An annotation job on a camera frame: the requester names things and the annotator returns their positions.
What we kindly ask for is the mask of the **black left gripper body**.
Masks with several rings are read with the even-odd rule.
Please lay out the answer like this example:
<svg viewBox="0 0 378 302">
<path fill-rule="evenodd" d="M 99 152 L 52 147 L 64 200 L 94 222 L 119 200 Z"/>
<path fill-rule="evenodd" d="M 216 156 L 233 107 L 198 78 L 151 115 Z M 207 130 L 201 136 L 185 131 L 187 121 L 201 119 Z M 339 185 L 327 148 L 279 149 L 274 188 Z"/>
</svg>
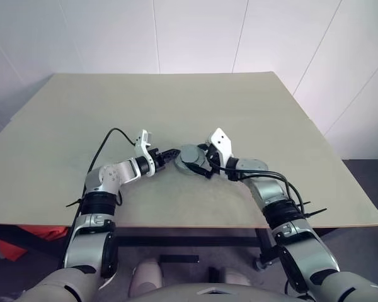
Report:
<svg viewBox="0 0 378 302">
<path fill-rule="evenodd" d="M 151 156 L 154 165 L 155 165 L 155 173 L 160 172 L 164 169 L 165 161 L 163 159 L 162 153 L 159 152 L 158 148 L 153 148 L 149 151 L 149 155 Z"/>
</svg>

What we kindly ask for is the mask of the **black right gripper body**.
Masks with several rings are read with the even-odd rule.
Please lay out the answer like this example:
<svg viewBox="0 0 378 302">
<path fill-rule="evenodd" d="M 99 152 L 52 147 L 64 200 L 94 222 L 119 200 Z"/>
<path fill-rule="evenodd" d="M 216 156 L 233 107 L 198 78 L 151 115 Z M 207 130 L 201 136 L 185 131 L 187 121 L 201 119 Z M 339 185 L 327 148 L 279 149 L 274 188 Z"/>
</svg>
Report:
<svg viewBox="0 0 378 302">
<path fill-rule="evenodd" d="M 213 145 L 209 145 L 206 150 L 205 157 L 211 168 L 211 170 L 206 174 L 206 178 L 211 179 L 214 174 L 219 175 L 221 172 L 220 155 Z"/>
</svg>

